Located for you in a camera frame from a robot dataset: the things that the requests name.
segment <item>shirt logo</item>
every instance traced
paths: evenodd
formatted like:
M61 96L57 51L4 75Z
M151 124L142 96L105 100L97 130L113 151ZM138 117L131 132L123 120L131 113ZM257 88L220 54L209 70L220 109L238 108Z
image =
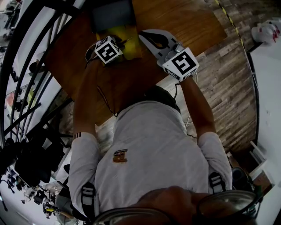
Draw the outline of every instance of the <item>shirt logo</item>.
M115 163L126 163L127 159L125 158L125 153L127 152L127 149L118 150L113 155L113 162Z

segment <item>floor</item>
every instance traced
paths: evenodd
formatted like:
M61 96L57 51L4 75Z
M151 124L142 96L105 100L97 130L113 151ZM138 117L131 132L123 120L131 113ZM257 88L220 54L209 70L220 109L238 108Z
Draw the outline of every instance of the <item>floor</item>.
M228 18L214 0L204 1L224 27L227 38L197 57L200 64L198 86L213 110L216 130L226 152L247 151L250 141L255 139L256 135L256 97L252 75L241 43ZM251 28L258 22L281 15L273 0L220 0L220 3L239 29L247 50L254 45ZM175 83L177 81L168 76L158 85L174 96ZM189 113L180 87L176 101L183 120L187 121ZM72 133L73 105L74 103L69 104L61 112L62 133ZM115 117L112 117L97 127L102 152L106 152L112 143L114 123ZM188 125L187 133L196 136L193 124Z

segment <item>yellow object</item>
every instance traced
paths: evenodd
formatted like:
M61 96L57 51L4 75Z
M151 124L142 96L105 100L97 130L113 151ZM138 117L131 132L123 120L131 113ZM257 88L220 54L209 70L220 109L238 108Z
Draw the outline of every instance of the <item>yellow object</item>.
M125 48L121 49L123 52L123 56L127 60L131 60L134 58L141 58L141 46L139 42L139 37L137 34L137 28L134 25L123 25L117 26L114 28L107 29L103 32L97 33L97 40L101 40L108 35L116 35L117 37L121 38L122 41L129 39L126 43L124 43Z
M218 4L218 6L223 10L224 14L227 16L227 18L229 19L230 23L232 24L233 28L235 29L235 32L236 34L238 35L239 37L239 40L242 44L242 47L243 49L245 50L245 45L244 45L244 42L243 42L243 39L241 38L241 35L239 33L239 30L237 29L237 27L235 26L233 20L230 18L229 14L227 13L227 11L224 9L224 7L219 3L218 0L215 0L215 2Z
M30 92L28 93L27 99L26 99L28 104L30 103L33 95L34 95L34 89L31 88ZM36 98L34 98L34 100L33 100L32 107L35 106L35 103L36 103Z

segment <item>white t-shirt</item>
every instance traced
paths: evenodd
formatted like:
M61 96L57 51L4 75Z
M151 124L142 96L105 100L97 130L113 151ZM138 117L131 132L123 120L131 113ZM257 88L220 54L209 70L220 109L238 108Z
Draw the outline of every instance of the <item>white t-shirt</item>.
M72 142L68 185L72 204L83 214L81 188L87 182L94 184L103 212L174 185L209 193L212 172L231 189L231 167L218 135L207 132L196 144L186 135L178 111L145 101L119 114L113 144L102 159L93 135L81 133Z

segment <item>wooden table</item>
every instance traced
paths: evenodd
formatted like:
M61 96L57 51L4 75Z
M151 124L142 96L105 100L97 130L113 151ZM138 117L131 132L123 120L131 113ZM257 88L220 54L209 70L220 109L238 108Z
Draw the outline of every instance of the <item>wooden table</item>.
M167 30L195 56L226 38L224 29L203 0L133 0L133 7L138 32ZM63 32L46 58L45 64L73 100L83 76L85 52L95 40L88 15L82 13ZM99 69L97 83L115 112L168 75L156 65L156 58L144 45L142 55L140 59ZM97 125L111 116L99 95Z

